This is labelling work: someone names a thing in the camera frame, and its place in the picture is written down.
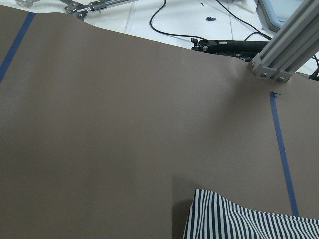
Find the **aluminium frame post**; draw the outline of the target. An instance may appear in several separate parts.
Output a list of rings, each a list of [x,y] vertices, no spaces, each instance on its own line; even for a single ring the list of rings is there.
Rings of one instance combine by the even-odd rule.
[[[250,65],[255,76],[286,82],[319,51],[319,2],[304,1]]]

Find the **striped polo shirt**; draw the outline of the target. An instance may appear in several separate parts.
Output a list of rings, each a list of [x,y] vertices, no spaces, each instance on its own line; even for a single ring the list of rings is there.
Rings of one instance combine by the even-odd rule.
[[[317,239],[317,219],[267,213],[239,206],[220,194],[196,189],[185,239]]]

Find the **metal reacher grabber tool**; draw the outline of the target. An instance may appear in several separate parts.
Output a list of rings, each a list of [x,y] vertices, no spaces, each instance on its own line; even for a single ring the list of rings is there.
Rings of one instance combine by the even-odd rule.
[[[84,20],[89,12],[101,12],[109,8],[136,2],[135,0],[16,0],[16,4],[26,9],[40,12],[63,12],[79,20]]]

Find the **black tool on table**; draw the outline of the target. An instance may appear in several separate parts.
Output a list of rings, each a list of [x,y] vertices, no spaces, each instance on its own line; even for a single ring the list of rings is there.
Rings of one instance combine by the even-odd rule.
[[[200,40],[191,39],[192,50],[239,58],[250,62],[268,44],[266,41],[235,41],[235,40]]]

